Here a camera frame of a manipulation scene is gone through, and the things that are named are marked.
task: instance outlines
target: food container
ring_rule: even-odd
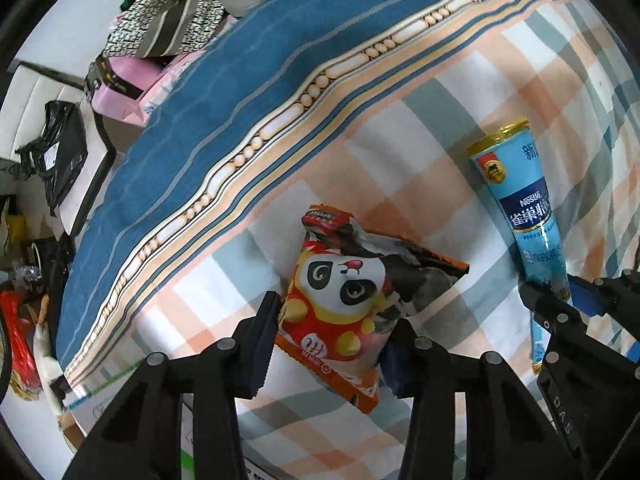
[[[484,176],[508,220],[528,280],[548,285],[571,304],[558,224],[529,121],[520,118],[478,140],[468,156]],[[531,359],[537,373],[549,334],[531,318]]]

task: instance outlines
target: bed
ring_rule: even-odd
[[[513,236],[466,148],[529,118],[585,279],[631,267],[638,69],[587,0],[265,0],[183,75],[118,168],[73,263],[56,352],[81,393],[146,354],[200,352],[286,290],[312,203],[470,264],[412,319],[493,349],[542,404]],[[608,317],[589,333],[619,351]],[[274,350],[238,401],[245,455],[276,478],[394,478],[410,402],[363,415]],[[456,405],[454,477],[464,476]]]

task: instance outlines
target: plaid bedsheet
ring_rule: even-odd
[[[414,327],[459,354],[500,352],[542,405],[519,256],[466,148],[527,116],[568,271],[617,275],[631,266],[640,221],[634,70],[586,0],[428,2],[318,65],[246,125],[193,195],[132,244],[82,346],[62,358],[65,373],[92,389],[151,351],[185,356],[230,335],[266,290],[286,290],[300,217],[326,203],[366,230],[468,262]],[[591,320],[590,334],[619,351],[632,342],[608,317]],[[363,415],[276,348],[257,398],[237,403],[244,452],[276,478],[395,478],[411,402],[387,388],[381,397]],[[459,479],[463,397],[456,413]]]

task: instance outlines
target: black and white patterned bag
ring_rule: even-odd
[[[201,49],[225,9],[219,0],[135,0],[117,18],[102,56],[161,57]]]

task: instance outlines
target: orange packaging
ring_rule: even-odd
[[[343,211],[313,205],[280,311],[277,345],[364,413],[378,403],[380,351],[468,265],[403,238],[364,231]]]

